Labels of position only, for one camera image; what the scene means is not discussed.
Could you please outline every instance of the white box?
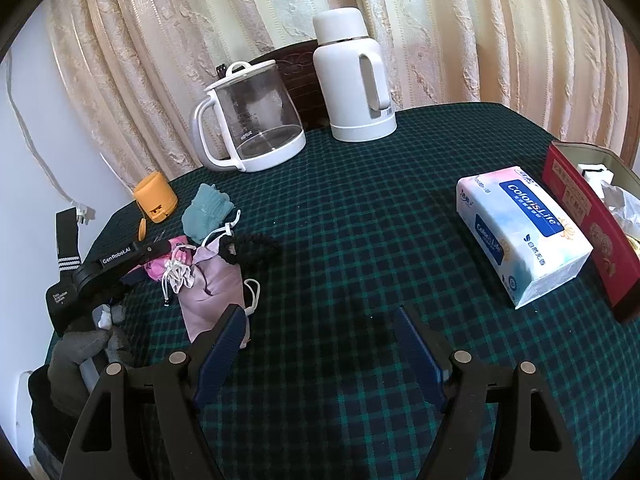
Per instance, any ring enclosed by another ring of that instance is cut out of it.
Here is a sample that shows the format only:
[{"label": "white box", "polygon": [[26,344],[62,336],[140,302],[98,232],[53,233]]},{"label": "white box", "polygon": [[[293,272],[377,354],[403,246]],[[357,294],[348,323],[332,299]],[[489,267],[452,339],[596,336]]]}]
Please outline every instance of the white box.
[{"label": "white box", "polygon": [[591,244],[517,166],[461,178],[456,210],[520,308],[577,276]]}]

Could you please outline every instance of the curtain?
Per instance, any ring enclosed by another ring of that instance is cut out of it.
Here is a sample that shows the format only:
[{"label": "curtain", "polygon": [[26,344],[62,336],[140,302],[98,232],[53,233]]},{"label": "curtain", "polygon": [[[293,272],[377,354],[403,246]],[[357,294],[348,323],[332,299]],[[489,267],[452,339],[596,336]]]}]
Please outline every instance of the curtain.
[{"label": "curtain", "polygon": [[[47,0],[69,97],[118,176],[199,166],[190,113],[215,67],[314,38],[313,15],[357,6],[397,109],[499,102],[562,140],[619,153],[623,29],[601,0]],[[212,153],[226,151],[206,117]]]}]

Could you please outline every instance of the glass kettle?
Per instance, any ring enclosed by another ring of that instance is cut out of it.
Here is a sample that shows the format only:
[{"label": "glass kettle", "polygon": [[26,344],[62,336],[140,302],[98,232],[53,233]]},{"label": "glass kettle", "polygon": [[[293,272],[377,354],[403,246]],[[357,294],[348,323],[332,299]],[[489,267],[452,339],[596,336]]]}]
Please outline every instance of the glass kettle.
[{"label": "glass kettle", "polygon": [[[297,155],[306,138],[274,60],[232,63],[226,77],[205,89],[193,110],[191,136],[201,163],[210,170],[261,171]],[[229,159],[215,158],[202,129],[204,111],[213,107]]]}]

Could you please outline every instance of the green plaid tablecloth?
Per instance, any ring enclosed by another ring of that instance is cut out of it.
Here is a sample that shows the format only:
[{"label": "green plaid tablecloth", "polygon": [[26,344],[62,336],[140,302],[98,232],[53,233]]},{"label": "green plaid tablecloth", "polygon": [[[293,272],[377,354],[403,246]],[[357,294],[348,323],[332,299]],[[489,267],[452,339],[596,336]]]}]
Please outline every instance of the green plaid tablecloth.
[{"label": "green plaid tablecloth", "polygon": [[[295,158],[254,174],[200,169],[172,183],[177,211],[149,237],[181,234],[201,182],[242,210],[236,232],[281,241],[262,284],[252,340],[218,402],[200,421],[228,479],[413,479],[440,415],[425,404],[396,344],[392,316],[414,302],[454,348],[487,363],[533,361],[546,375],[586,480],[609,479],[640,434],[640,322],[612,317],[595,266],[514,310],[489,261],[458,218],[462,176],[520,165],[541,181],[552,137],[494,104],[398,114],[391,136],[348,144],[308,133]],[[91,256],[131,240],[140,212],[118,211]],[[126,299],[136,365],[188,345],[177,299],[158,283]],[[495,411],[469,478],[484,471]],[[171,478],[148,414],[150,456]]]}]

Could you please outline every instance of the silver screw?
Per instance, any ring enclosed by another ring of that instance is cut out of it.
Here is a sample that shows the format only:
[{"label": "silver screw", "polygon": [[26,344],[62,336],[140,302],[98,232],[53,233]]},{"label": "silver screw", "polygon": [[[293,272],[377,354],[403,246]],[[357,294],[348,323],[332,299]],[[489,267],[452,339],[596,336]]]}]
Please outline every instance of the silver screw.
[{"label": "silver screw", "polygon": [[107,366],[107,375],[117,375],[122,370],[122,365],[120,363],[111,363]]},{"label": "silver screw", "polygon": [[453,358],[459,363],[468,363],[471,361],[471,354],[465,350],[458,350],[453,354]]},{"label": "silver screw", "polygon": [[523,361],[520,363],[520,370],[526,374],[533,374],[536,372],[536,365],[529,361]]},{"label": "silver screw", "polygon": [[184,352],[174,352],[169,356],[169,362],[172,365],[179,365],[187,359],[187,354]]}]

